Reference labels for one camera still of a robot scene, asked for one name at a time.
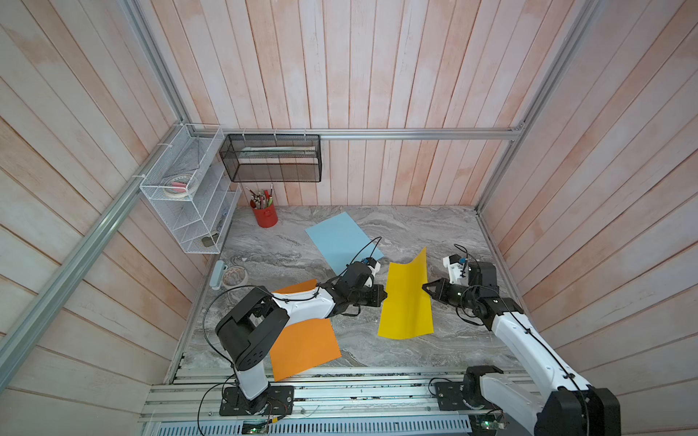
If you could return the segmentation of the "yellow paper sheet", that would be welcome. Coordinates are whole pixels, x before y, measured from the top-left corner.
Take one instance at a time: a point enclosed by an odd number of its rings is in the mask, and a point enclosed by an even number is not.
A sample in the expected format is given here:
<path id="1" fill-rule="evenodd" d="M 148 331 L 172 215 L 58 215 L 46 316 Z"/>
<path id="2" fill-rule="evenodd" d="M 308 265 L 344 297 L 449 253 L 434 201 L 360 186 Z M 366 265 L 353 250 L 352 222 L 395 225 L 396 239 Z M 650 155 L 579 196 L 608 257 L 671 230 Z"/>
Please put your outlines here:
<path id="1" fill-rule="evenodd" d="M 423 290 L 427 283 L 426 249 L 411 263 L 391 263 L 388 269 L 378 336 L 407 340 L 432 334 L 432 299 Z"/>

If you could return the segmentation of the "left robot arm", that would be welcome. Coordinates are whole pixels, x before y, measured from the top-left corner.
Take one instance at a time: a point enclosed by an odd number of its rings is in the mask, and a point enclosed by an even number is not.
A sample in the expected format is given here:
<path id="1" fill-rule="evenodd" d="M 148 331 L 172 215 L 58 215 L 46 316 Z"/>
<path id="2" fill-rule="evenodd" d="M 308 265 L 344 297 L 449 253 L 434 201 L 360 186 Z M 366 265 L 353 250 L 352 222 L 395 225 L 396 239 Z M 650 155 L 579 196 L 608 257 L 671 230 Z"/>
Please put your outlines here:
<path id="1" fill-rule="evenodd" d="M 387 298 L 385 287 L 376 283 L 380 267 L 372 257 L 354 261 L 335 278 L 298 296 L 254 286 L 214 329 L 231 358 L 243 398 L 256 404 L 266 395 L 264 359 L 285 328 L 345 315 L 352 306 L 379 307 Z"/>

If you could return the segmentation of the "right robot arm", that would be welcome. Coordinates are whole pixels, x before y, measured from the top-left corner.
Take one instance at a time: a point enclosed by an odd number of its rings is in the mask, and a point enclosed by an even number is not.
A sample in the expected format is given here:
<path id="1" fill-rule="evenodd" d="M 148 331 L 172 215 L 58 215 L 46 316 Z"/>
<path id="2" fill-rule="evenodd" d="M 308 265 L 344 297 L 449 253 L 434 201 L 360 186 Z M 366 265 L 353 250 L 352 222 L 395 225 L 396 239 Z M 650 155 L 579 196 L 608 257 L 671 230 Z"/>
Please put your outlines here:
<path id="1" fill-rule="evenodd" d="M 576 372 L 541 337 L 511 298 L 502 296 L 496 268 L 490 263 L 471 265 L 456 255 L 444 259 L 448 275 L 425 283 L 435 301 L 458 311 L 467 310 L 474 324 L 499 338 L 530 376 L 538 392 L 516 385 L 494 365 L 471 366 L 463 381 L 441 379 L 434 396 L 442 411 L 500 412 L 513 418 L 532 435 L 618 435 L 621 406 L 607 388 L 597 388 Z"/>

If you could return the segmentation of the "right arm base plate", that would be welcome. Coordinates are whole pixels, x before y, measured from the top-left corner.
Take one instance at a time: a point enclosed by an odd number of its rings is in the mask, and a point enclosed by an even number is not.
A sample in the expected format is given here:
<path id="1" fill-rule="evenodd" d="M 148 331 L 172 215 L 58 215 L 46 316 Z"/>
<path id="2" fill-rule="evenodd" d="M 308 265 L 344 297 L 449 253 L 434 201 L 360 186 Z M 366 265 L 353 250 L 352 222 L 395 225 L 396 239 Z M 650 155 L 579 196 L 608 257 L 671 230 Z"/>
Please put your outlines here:
<path id="1" fill-rule="evenodd" d="M 432 390 L 441 412 L 479 411 L 487 405 L 477 388 L 462 381 L 439 379 L 432 384 Z"/>

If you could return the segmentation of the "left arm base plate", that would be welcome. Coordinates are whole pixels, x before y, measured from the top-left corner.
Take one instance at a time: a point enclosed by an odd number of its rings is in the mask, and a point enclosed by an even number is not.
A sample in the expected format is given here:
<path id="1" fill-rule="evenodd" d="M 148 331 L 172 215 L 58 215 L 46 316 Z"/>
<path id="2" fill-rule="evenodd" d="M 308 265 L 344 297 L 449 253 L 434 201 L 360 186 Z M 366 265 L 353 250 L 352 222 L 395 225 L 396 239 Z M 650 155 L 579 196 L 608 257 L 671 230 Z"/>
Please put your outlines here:
<path id="1" fill-rule="evenodd" d="M 226 387 L 219 410 L 224 417 L 252 417 L 257 415 L 289 415 L 293 411 L 294 387 L 290 385 L 272 385 L 256 399 L 247 399 L 242 390 L 236 386 Z"/>

